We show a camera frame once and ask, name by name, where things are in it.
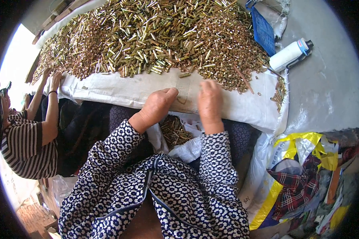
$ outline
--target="plaid cloth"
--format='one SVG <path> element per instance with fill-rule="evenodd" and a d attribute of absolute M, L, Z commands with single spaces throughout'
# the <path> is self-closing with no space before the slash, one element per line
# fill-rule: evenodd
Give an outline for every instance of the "plaid cloth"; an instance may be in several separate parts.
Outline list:
<path fill-rule="evenodd" d="M 321 161 L 309 155 L 303 165 L 302 175 L 284 172 L 268 173 L 283 185 L 283 189 L 275 202 L 273 219 L 279 221 L 286 213 L 308 203 L 319 189 L 319 175 L 317 166 Z"/>

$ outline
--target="floral jacket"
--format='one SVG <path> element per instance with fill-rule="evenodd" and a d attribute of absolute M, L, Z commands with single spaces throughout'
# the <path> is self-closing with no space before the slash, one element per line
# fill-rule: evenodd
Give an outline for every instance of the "floral jacket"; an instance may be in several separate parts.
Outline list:
<path fill-rule="evenodd" d="M 249 238 L 226 131 L 202 136 L 199 173 L 165 154 L 124 169 L 142 139 L 125 120 L 106 140 L 95 143 L 72 193 L 62 202 L 62 238 L 118 238 L 148 190 L 164 238 Z"/>

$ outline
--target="hand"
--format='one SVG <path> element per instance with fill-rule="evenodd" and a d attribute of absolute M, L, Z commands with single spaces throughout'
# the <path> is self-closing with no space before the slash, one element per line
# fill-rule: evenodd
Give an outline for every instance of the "hand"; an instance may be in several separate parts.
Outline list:
<path fill-rule="evenodd" d="M 200 84 L 198 93 L 198 112 L 206 134 L 224 131 L 221 109 L 223 98 L 221 87 L 215 81 L 207 79 Z"/>
<path fill-rule="evenodd" d="M 48 67 L 46 68 L 43 73 L 42 73 L 42 81 L 41 81 L 41 84 L 43 84 L 43 86 L 45 86 L 47 84 L 47 79 L 50 75 L 50 73 L 53 71 L 52 68 Z"/>
<path fill-rule="evenodd" d="M 60 72 L 56 72 L 50 81 L 50 91 L 56 91 L 60 85 L 60 81 L 63 78 Z"/>
<path fill-rule="evenodd" d="M 144 107 L 129 119 L 130 125 L 137 132 L 144 133 L 167 115 L 177 95 L 178 90 L 176 88 L 166 88 L 151 93 Z"/>

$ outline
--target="black and white striped shirt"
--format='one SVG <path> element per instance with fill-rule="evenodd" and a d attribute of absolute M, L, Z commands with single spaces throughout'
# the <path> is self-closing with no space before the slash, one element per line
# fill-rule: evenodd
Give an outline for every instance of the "black and white striped shirt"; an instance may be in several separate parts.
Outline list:
<path fill-rule="evenodd" d="M 27 111 L 8 117 L 1 153 L 10 168 L 20 177 L 42 179 L 57 174 L 57 141 L 42 146 L 41 122 L 26 120 Z"/>

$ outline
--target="concrete floor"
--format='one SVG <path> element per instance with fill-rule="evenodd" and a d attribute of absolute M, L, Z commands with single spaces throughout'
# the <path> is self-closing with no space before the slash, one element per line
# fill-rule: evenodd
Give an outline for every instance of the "concrete floor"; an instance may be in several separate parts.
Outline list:
<path fill-rule="evenodd" d="M 289 73 L 290 105 L 285 134 L 359 127 L 359 60 L 340 21 L 322 0 L 291 0 L 280 41 L 304 37 L 312 55 Z"/>

